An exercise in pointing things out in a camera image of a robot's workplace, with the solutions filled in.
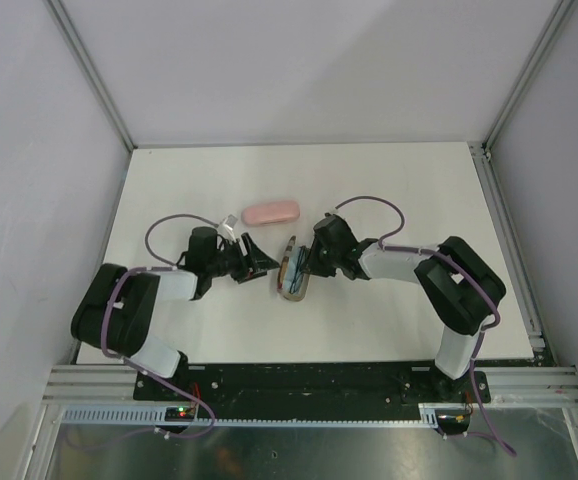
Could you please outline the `plaid glasses case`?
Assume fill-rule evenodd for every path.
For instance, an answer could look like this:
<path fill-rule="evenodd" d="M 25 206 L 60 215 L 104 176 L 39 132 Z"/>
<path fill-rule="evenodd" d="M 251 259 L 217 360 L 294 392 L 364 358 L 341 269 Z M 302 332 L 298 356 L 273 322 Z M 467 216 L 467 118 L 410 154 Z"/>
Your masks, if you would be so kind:
<path fill-rule="evenodd" d="M 285 247 L 276 280 L 277 293 L 285 300 L 300 302 L 306 297 L 310 274 L 302 268 L 309 248 L 298 242 L 292 235 Z"/>

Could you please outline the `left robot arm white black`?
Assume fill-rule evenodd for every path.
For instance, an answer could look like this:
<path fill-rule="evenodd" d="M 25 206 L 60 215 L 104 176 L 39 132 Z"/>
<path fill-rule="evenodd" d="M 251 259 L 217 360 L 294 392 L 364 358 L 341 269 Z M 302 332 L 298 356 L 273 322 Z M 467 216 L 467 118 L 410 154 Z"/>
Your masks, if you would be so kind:
<path fill-rule="evenodd" d="M 188 392 L 190 376 L 180 369 L 186 356 L 150 332 L 156 304 L 197 301 L 216 278 L 242 284 L 280 267 L 249 234 L 227 239 L 210 226 L 192 230 L 181 260 L 168 267 L 101 265 L 70 326 L 76 340 L 155 374 L 156 389 L 171 400 Z"/>

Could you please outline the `pink glasses case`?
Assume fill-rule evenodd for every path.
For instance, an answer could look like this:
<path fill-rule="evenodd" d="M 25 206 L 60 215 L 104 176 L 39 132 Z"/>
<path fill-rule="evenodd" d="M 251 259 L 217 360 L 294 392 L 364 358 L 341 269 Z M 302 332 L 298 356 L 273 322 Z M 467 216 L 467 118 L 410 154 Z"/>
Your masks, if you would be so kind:
<path fill-rule="evenodd" d="M 291 223 L 299 217 L 300 206 L 294 200 L 258 203 L 246 207 L 241 213 L 243 223 L 252 227 Z"/>

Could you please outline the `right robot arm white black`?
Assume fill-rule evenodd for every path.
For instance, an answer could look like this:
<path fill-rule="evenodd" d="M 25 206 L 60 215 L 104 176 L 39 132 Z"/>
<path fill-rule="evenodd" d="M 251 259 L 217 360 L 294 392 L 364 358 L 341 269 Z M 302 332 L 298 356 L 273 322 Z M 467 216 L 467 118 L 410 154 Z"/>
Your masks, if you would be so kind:
<path fill-rule="evenodd" d="M 382 238 L 359 240 L 336 214 L 314 226 L 314 239 L 301 270 L 328 278 L 396 280 L 422 288 L 443 324 L 440 346 L 427 381 L 442 401 L 453 401 L 475 375 L 485 332 L 501 322 L 498 310 L 507 290 L 500 277 L 458 236 L 435 247 L 388 245 Z"/>

